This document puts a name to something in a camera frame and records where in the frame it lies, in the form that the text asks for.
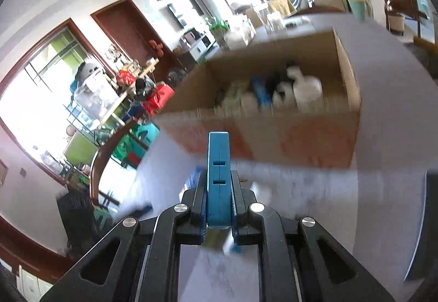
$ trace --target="silver screw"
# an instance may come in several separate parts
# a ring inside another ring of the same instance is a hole
[[[303,223],[303,225],[305,225],[306,227],[312,227],[315,225],[315,219],[310,218],[310,217],[305,217],[303,219],[301,219],[301,222]]]
[[[129,217],[129,218],[125,218],[123,220],[123,225],[126,228],[131,228],[131,227],[133,227],[135,225],[135,222],[136,222],[136,220],[134,218]]]
[[[260,213],[264,211],[264,205],[261,203],[253,203],[249,206],[249,209],[251,209],[255,213]]]
[[[177,204],[174,206],[175,212],[183,213],[188,209],[188,207],[184,203]]]

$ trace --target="red plastic bag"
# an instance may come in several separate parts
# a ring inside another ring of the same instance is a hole
[[[156,110],[164,107],[166,102],[174,95],[174,90],[165,83],[159,83],[154,88],[148,100],[142,102],[144,109],[151,115],[155,115]]]
[[[119,70],[119,73],[116,75],[117,84],[122,86],[130,86],[132,85],[136,78],[130,73],[128,70]]]

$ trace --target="triangular cutout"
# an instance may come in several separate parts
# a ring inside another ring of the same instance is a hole
[[[317,240],[319,250],[324,259],[330,281],[337,285],[344,281],[351,280],[356,273],[347,265],[347,263],[334,251],[334,249],[324,240]]]
[[[105,284],[119,245],[119,238],[111,240],[98,255],[84,266],[80,272],[80,277],[98,285]]]

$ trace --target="table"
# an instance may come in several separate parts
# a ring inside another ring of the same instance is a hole
[[[138,76],[137,78],[142,78],[145,75],[147,75],[148,73],[154,71],[156,64],[159,62],[159,60],[155,60],[154,63],[148,65]],[[130,85],[126,91],[124,91],[120,96],[119,99],[117,101],[115,101],[115,103],[111,106],[111,108],[108,109],[107,113],[102,117],[102,119],[100,120],[99,126],[98,128],[100,128],[102,125],[104,125],[106,123],[106,121],[108,120],[109,117],[113,117],[120,125],[125,125],[125,123],[123,122],[123,120],[121,120],[118,116],[116,116],[114,114],[114,111],[119,107],[119,105],[122,104],[122,102],[125,100],[125,98],[128,96],[128,94],[130,92],[132,92],[132,90],[135,88],[135,82]]]
[[[307,17],[316,30],[335,28],[356,74],[362,96],[357,169],[233,165],[250,180],[275,182],[273,208],[316,217],[397,301],[406,301],[419,285],[404,283],[404,276],[420,230],[424,171],[438,166],[438,89],[411,52],[372,19],[360,22],[350,14]],[[305,31],[293,28],[283,36]],[[258,32],[255,41],[268,39]],[[140,163],[122,206],[150,201],[153,214],[159,214],[178,203],[177,195],[197,164],[205,164],[205,158],[192,157],[161,133]],[[180,301],[214,302],[224,296],[228,301],[257,300],[258,290],[252,290],[258,286],[257,274],[249,270],[253,261],[237,261],[183,247]],[[248,288],[239,287],[240,282]]]

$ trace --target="blue rectangular object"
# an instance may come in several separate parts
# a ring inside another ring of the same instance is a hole
[[[231,225],[229,135],[225,131],[209,134],[207,225],[211,229],[227,229]]]

